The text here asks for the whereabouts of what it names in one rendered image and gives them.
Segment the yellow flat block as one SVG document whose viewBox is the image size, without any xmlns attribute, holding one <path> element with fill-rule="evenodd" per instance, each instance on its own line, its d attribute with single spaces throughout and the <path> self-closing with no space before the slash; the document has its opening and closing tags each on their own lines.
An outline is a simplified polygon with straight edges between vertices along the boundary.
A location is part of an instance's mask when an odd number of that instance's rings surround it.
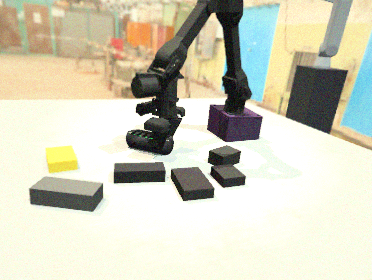
<svg viewBox="0 0 372 280">
<path fill-rule="evenodd" d="M 78 169 L 77 158 L 72 146 L 46 148 L 49 174 Z"/>
</svg>

